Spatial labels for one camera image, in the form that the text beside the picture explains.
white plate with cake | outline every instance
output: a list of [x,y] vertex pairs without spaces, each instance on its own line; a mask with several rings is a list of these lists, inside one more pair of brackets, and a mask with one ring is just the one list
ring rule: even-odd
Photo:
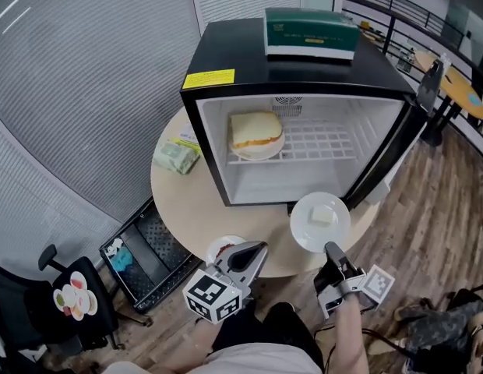
[[280,119],[270,111],[230,116],[229,147],[247,161],[264,161],[279,153],[285,144]]

fridge shelf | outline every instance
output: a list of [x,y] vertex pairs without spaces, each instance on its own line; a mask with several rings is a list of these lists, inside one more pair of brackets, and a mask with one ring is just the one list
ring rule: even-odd
[[247,161],[230,151],[227,164],[279,164],[356,158],[349,134],[342,125],[321,119],[280,119],[285,144],[278,154],[264,161]]

yellow round table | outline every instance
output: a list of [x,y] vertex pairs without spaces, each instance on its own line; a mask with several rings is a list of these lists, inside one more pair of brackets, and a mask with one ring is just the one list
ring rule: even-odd
[[[183,108],[168,123],[158,144],[176,137],[188,122]],[[303,249],[290,231],[286,204],[225,206],[203,157],[181,176],[151,165],[151,190],[158,213],[169,231],[191,253],[205,260],[211,242],[223,235],[239,235],[247,241],[265,241],[269,256],[261,277],[286,277],[314,270],[326,262],[324,253]],[[351,211],[351,229],[341,245],[353,246],[376,217],[379,203],[360,203]]]
[[[424,72],[427,72],[434,60],[437,59],[437,57],[425,51],[416,51],[414,57]],[[450,119],[456,117],[462,109],[477,119],[483,119],[483,104],[480,97],[469,82],[453,66],[448,69],[447,74],[442,78],[441,89],[446,93],[446,98],[444,98],[439,109],[428,122],[427,128],[421,134],[421,138],[431,146],[441,144],[442,130],[449,123]],[[443,117],[451,101],[453,106],[447,115]]]

black mini fridge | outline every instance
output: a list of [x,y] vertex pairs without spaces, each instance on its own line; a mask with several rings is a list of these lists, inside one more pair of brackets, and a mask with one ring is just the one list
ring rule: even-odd
[[[267,57],[263,26],[263,19],[210,23],[187,75],[234,70],[234,78],[181,90],[220,196],[237,206],[294,203],[324,191],[351,210],[413,146],[426,112],[365,37],[351,62]],[[284,145],[270,159],[248,161],[229,147],[230,115],[250,111],[272,111],[281,121]]]

black chair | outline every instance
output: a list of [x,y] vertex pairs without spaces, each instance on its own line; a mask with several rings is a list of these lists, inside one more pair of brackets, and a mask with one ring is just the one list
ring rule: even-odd
[[[124,349],[117,344],[114,331],[118,319],[125,319],[142,326],[151,326],[147,318],[139,321],[116,312],[112,296],[107,292],[93,264],[86,257],[77,259],[65,268],[54,261],[56,248],[49,245],[39,258],[39,269],[47,265],[61,273],[51,285],[48,281],[27,280],[0,267],[0,335],[5,345],[14,350],[36,348],[42,344],[57,344],[66,355],[82,350],[102,348],[110,339],[114,349]],[[98,308],[94,316],[85,315],[82,321],[60,312],[53,300],[54,289],[69,284],[70,275],[79,271],[87,282],[87,288],[96,296]]]

